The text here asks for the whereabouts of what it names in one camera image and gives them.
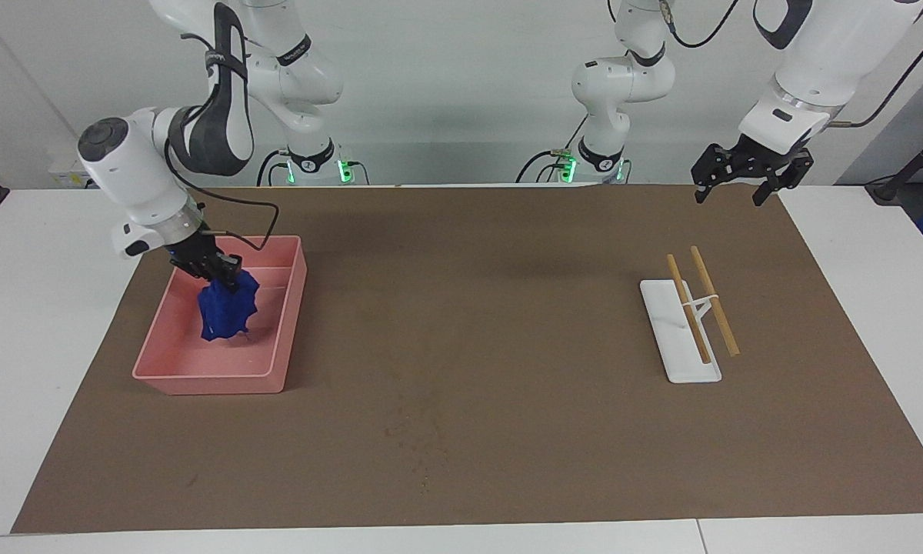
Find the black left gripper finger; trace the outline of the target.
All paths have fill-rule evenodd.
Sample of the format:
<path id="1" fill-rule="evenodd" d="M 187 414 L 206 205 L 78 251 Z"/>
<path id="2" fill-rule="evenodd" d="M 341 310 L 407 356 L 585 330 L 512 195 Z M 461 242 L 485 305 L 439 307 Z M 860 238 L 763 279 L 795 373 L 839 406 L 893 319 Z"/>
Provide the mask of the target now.
<path id="1" fill-rule="evenodd" d="M 779 190 L 795 189 L 813 164 L 814 160 L 808 149 L 800 149 L 795 154 L 782 155 L 778 159 L 770 158 L 757 162 L 764 180 L 753 193 L 754 205 L 763 205 L 771 194 Z"/>
<path id="2" fill-rule="evenodd" d="M 712 143 L 705 147 L 703 154 L 691 168 L 692 181 L 696 186 L 695 201 L 698 204 L 703 204 L 708 199 L 715 186 L 736 178 L 733 160 L 735 154 L 718 144 Z"/>

